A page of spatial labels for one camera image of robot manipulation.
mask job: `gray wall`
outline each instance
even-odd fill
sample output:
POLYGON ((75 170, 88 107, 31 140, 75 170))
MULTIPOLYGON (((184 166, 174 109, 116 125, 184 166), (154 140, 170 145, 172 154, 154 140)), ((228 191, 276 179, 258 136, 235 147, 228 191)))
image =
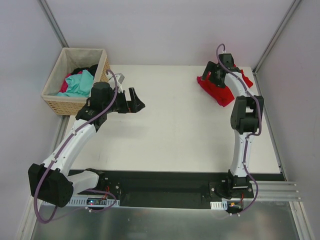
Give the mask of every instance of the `gray wall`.
POLYGON ((206 65, 225 43, 254 67, 293 0, 47 0, 70 47, 113 65, 206 65))
POLYGON ((61 51, 36 0, 0 7, 0 239, 15 238, 30 196, 28 168, 49 154, 60 118, 41 91, 61 51))
POLYGON ((320 236, 320 2, 304 0, 258 72, 288 179, 320 236))

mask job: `wicker basket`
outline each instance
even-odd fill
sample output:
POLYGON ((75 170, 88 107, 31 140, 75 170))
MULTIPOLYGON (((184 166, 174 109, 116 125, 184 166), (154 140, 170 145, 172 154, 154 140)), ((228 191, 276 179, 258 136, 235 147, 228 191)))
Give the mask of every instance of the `wicker basket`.
POLYGON ((67 74, 76 68, 98 64, 94 83, 108 82, 106 70, 110 69, 106 51, 90 48, 63 48, 42 91, 42 98, 57 115, 76 115, 85 105, 86 97, 56 96, 67 74))

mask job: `cloth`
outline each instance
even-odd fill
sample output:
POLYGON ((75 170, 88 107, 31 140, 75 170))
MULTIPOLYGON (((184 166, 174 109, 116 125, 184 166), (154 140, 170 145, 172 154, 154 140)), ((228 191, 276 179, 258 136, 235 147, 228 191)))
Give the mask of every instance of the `cloth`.
POLYGON ((87 70, 92 76, 95 76, 97 68, 98 68, 98 64, 92 65, 91 67, 76 68, 75 70, 73 70, 71 75, 75 75, 75 74, 78 74, 80 71, 87 70))
MULTIPOLYGON (((252 81, 249 80, 248 77, 245 76, 244 71, 241 70, 242 73, 242 78, 245 82, 245 84, 251 88, 254 84, 252 81)), ((213 84, 212 82, 209 81, 209 74, 206 77, 205 80, 201 79, 201 76, 198 76, 196 78, 198 84, 211 96, 213 97, 217 103, 220 106, 227 106, 228 104, 230 104, 234 99, 234 95, 232 94, 231 90, 229 89, 228 86, 226 86, 225 88, 220 88, 217 87, 215 84, 213 84)))
POLYGON ((66 79, 67 79, 68 77, 70 77, 70 76, 71 76, 71 73, 68 73, 68 74, 65 76, 64 81, 63 81, 63 83, 62 83, 62 86, 61 86, 61 88, 60 88, 59 93, 65 93, 65 92, 67 91, 67 89, 68 89, 68 83, 66 82, 66 79))
POLYGON ((94 84, 94 76, 87 70, 83 70, 82 74, 75 74, 65 79, 68 84, 66 92, 58 92, 60 97, 89 97, 90 90, 94 84))

